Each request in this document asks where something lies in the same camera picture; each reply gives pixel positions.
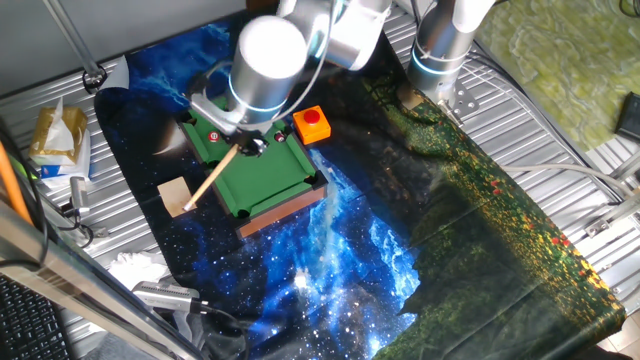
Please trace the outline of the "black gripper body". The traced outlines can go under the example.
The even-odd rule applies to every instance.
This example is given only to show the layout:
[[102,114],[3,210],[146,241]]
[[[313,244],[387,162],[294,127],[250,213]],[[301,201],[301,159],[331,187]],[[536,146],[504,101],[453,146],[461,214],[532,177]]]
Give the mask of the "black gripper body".
[[264,139],[264,137],[260,132],[241,132],[238,138],[238,145],[242,150],[252,150],[253,139]]

